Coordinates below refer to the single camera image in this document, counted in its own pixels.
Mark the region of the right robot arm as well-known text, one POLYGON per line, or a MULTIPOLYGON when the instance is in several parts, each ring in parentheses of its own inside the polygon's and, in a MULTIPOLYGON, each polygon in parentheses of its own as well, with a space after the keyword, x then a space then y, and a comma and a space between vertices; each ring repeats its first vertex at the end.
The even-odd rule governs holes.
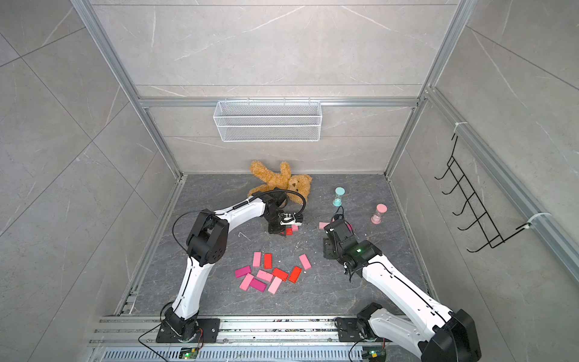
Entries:
POLYGON ((454 312, 423 292, 370 241, 359 241, 344 219, 324 227, 328 259, 378 288, 403 313, 399 318, 378 303, 357 314, 361 339, 388 339, 422 361, 478 361, 482 357, 476 325, 464 310, 454 312))

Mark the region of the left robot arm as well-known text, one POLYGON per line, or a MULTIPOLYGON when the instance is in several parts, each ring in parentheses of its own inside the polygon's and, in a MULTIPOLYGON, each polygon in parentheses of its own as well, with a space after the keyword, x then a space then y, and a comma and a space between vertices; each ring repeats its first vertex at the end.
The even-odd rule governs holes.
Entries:
POLYGON ((255 192, 222 210, 200 211, 185 241, 187 266, 179 293, 162 313, 156 342, 210 341, 211 328, 198 323, 200 300, 211 269, 226 252, 229 232, 262 217, 268 222, 269 233, 281 234, 288 226, 302 224, 306 205, 306 198, 296 191, 273 189, 255 192))

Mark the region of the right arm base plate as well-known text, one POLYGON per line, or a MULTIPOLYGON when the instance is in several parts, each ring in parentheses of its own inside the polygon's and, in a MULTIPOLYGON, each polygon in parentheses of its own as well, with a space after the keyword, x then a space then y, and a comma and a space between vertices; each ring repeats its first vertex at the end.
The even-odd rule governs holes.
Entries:
POLYGON ((338 332, 339 342, 374 342, 375 337, 369 336, 358 326, 356 318, 336 317, 334 325, 338 332))

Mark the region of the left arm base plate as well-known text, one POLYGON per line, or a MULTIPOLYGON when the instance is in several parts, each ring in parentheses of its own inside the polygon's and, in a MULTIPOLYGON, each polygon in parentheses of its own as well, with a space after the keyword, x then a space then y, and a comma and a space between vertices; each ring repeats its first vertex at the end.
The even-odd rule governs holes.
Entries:
POLYGON ((220 331, 218 318, 202 318, 193 322, 163 321, 156 336, 157 343, 194 343, 206 342, 214 343, 220 331))

